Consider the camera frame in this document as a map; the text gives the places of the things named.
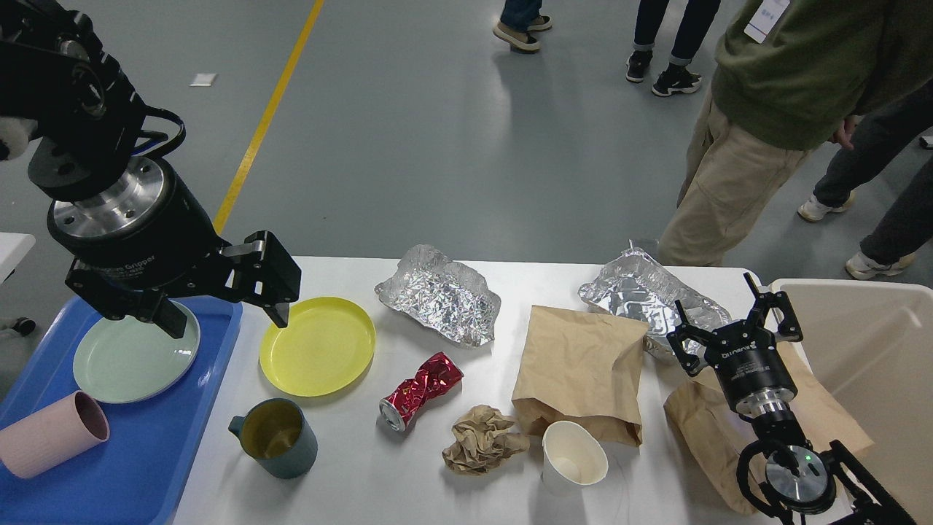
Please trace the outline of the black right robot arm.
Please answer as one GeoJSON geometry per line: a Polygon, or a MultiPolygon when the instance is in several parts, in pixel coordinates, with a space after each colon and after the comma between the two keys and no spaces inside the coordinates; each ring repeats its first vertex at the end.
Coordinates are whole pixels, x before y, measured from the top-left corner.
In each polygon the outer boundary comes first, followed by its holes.
{"type": "Polygon", "coordinates": [[[800,342],[800,323],[785,292],[770,292],[744,274],[755,297],[749,315],[713,331],[693,325],[680,301],[679,323],[667,333],[688,376],[711,368],[727,406],[749,423],[755,440],[738,456],[736,480],[743,498],[767,516],[790,524],[796,514],[830,508],[835,484],[854,498],[843,524],[913,524],[905,508],[839,440],[817,452],[791,409],[797,386],[777,346],[800,342]]]}

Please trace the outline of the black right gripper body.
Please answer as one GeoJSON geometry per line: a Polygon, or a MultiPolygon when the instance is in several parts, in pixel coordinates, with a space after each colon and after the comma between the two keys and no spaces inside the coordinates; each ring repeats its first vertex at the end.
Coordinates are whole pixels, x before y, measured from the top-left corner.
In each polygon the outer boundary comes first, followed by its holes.
{"type": "Polygon", "coordinates": [[[786,410],[797,386],[776,349],[774,334],[760,326],[713,331],[711,366],[727,404],[744,418],[786,410]]]}

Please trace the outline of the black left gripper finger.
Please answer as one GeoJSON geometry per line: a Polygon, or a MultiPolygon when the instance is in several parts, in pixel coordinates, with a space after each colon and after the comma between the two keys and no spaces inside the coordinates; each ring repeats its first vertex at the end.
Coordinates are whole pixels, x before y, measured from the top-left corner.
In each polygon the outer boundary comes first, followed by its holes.
{"type": "Polygon", "coordinates": [[[186,314],[166,297],[157,297],[149,305],[149,321],[173,339],[184,336],[187,326],[186,314]]]}
{"type": "Polygon", "coordinates": [[[301,270],[269,230],[257,230],[240,245],[222,249],[233,264],[236,301],[261,307],[279,328],[289,326],[290,303],[300,295],[301,270]]]}

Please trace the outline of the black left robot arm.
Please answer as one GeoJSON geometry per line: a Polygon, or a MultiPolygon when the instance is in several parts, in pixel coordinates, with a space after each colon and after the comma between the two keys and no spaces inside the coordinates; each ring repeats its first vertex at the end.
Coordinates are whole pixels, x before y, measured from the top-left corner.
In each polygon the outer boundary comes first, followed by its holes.
{"type": "Polygon", "coordinates": [[[217,235],[166,160],[183,120],[144,103],[87,15],[4,1],[1,58],[2,159],[40,140],[28,176],[51,199],[47,228],[74,256],[66,283],[80,298],[173,338],[187,331],[180,297],[250,303],[289,325],[300,267],[269,230],[217,235]]]}

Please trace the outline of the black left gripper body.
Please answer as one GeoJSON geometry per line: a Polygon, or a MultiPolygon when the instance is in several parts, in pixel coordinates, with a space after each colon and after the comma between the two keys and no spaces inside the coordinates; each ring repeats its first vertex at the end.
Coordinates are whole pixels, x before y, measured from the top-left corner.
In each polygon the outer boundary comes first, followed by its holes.
{"type": "Polygon", "coordinates": [[[107,319],[149,322],[151,301],[227,246],[173,167],[144,156],[102,194],[51,203],[47,226],[74,256],[67,286],[107,319]]]}

